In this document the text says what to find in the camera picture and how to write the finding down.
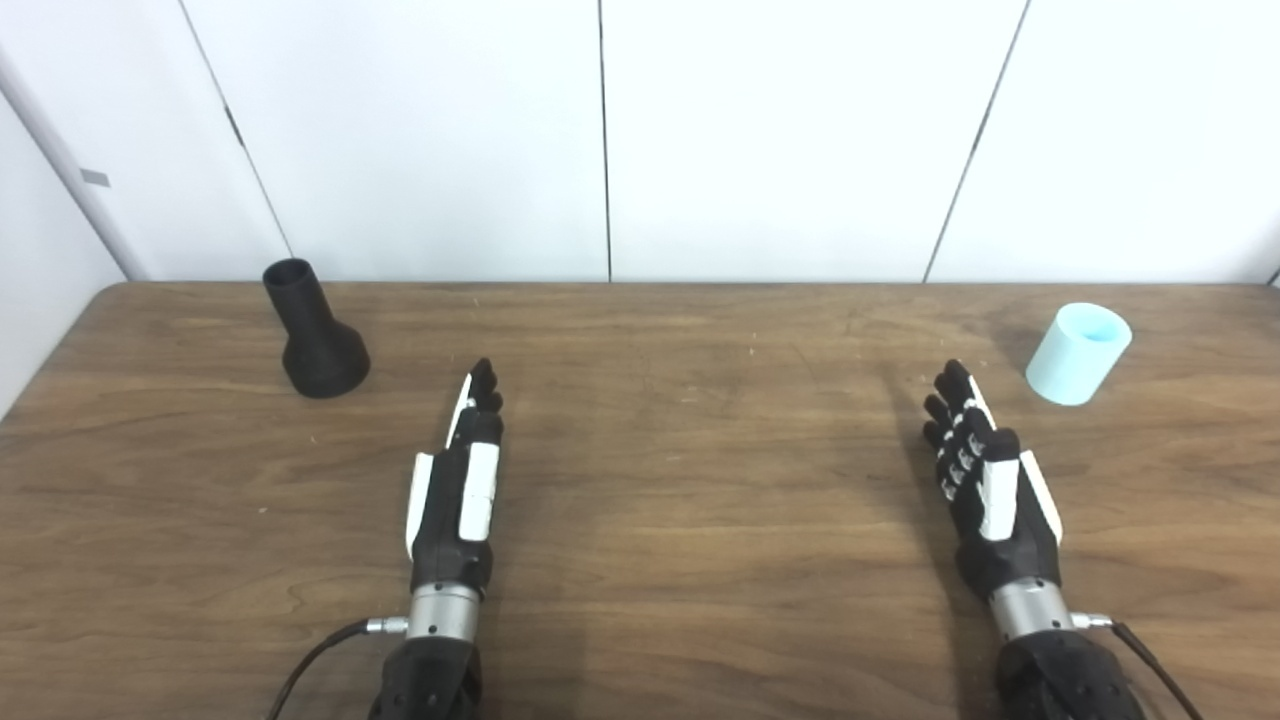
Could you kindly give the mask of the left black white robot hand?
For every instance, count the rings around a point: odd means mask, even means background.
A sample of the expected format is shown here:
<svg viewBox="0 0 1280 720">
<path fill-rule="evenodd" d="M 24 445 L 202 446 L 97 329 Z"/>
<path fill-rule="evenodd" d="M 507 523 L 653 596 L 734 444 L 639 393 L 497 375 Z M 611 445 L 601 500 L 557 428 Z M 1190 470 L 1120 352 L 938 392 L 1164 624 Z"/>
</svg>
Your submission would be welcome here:
<svg viewBox="0 0 1280 720">
<path fill-rule="evenodd" d="M 443 448 L 415 457 L 404 524 L 412 591 L 460 585 L 486 594 L 494 565 L 490 534 L 504 434 L 502 406 L 498 375 L 483 357 L 463 378 Z"/>
</svg>

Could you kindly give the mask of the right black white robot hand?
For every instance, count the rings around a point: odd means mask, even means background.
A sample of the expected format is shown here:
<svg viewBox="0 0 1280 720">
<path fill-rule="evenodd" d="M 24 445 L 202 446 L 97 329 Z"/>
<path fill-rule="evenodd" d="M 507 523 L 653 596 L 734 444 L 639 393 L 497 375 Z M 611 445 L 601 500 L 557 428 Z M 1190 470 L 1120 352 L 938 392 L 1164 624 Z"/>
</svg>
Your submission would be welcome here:
<svg viewBox="0 0 1280 720">
<path fill-rule="evenodd" d="M 955 562 L 982 598 L 1014 582 L 1061 585 L 1062 520 L 1033 451 L 998 427 L 977 378 L 950 359 L 923 404 L 922 434 L 957 533 Z"/>
</svg>

